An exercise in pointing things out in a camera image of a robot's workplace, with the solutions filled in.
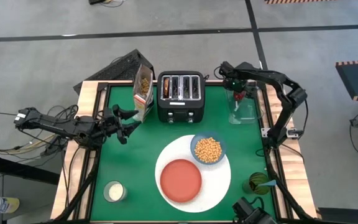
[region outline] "chickpea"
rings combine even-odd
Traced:
[[[197,142],[195,154],[201,161],[212,163],[219,159],[222,154],[222,148],[218,141],[210,137]]]

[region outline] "black case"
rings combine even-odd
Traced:
[[[178,100],[166,98],[162,99],[162,78],[165,75],[177,75],[177,76],[186,76],[186,75],[196,75],[200,78],[200,95],[199,100]],[[196,71],[168,71],[162,72],[158,76],[157,82],[157,111],[158,118],[161,122],[188,122],[188,123],[198,123],[203,119],[205,107],[205,81],[203,75],[200,72]]]

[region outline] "green cup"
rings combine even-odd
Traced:
[[[264,184],[269,182],[269,178],[261,173],[253,173],[248,180],[245,180],[242,183],[242,190],[247,194],[257,194],[265,195],[270,191],[270,186],[258,186],[259,184]]]

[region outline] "small cup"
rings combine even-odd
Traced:
[[[245,180],[242,183],[242,190],[247,194],[257,194],[257,195],[265,195],[270,191],[270,186],[258,186],[259,184],[264,184],[269,181],[269,178],[261,173],[255,172],[253,173],[248,180]]]
[[[104,186],[103,195],[108,202],[119,202],[127,197],[127,189],[114,180]]]

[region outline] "red plate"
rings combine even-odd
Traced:
[[[188,202],[201,189],[201,173],[190,161],[177,159],[168,163],[161,172],[162,192],[174,202]]]

